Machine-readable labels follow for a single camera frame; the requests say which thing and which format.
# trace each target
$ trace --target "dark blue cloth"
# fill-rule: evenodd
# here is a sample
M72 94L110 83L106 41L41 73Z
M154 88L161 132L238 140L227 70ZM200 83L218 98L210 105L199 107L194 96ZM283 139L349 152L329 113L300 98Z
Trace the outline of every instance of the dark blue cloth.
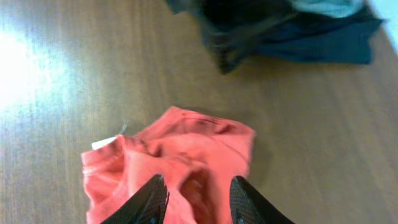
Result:
M381 23L367 6L342 19L302 14L266 34L255 53L294 62L369 64L368 40Z

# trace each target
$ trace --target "light blue fabric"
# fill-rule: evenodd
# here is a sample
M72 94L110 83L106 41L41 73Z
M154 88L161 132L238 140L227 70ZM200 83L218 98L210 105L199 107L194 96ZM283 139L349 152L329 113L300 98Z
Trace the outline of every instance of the light blue fabric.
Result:
M334 18L351 16L363 6L363 0L290 0L290 2L298 11Z

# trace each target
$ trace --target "clothing tag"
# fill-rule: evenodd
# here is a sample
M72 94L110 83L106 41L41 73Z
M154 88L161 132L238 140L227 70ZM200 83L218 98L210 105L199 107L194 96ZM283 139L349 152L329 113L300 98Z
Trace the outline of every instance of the clothing tag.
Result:
M127 125L124 124L122 129L120 130L119 134L123 134L124 131L126 130L126 128L127 128ZM97 149L102 148L102 147L106 146L107 144L113 142L115 139L116 139L116 137L110 137L110 138L107 138L104 140L93 142L93 143L91 143L91 148L93 150L97 150Z

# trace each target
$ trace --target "wood grain surface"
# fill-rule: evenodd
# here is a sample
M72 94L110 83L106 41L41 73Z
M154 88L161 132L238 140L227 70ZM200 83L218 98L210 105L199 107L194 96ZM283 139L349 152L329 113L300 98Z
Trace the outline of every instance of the wood grain surface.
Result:
M221 76L161 0L0 0L2 223L84 223L80 153L169 106L257 132L249 181L296 223L398 223L398 58L251 57Z

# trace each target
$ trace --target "fabric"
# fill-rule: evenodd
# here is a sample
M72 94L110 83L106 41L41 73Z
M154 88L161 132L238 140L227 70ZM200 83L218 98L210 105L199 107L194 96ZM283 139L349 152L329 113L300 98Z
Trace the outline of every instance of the fabric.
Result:
M363 0L290 0L298 11L312 12L343 18L357 13L363 6Z
M294 62L369 64L368 40L381 23L368 7L342 19L303 13L262 37L255 54Z
M172 107L135 136L84 152L87 223L107 219L155 174L170 192L164 223L232 223L229 185L248 175L253 137L237 121Z

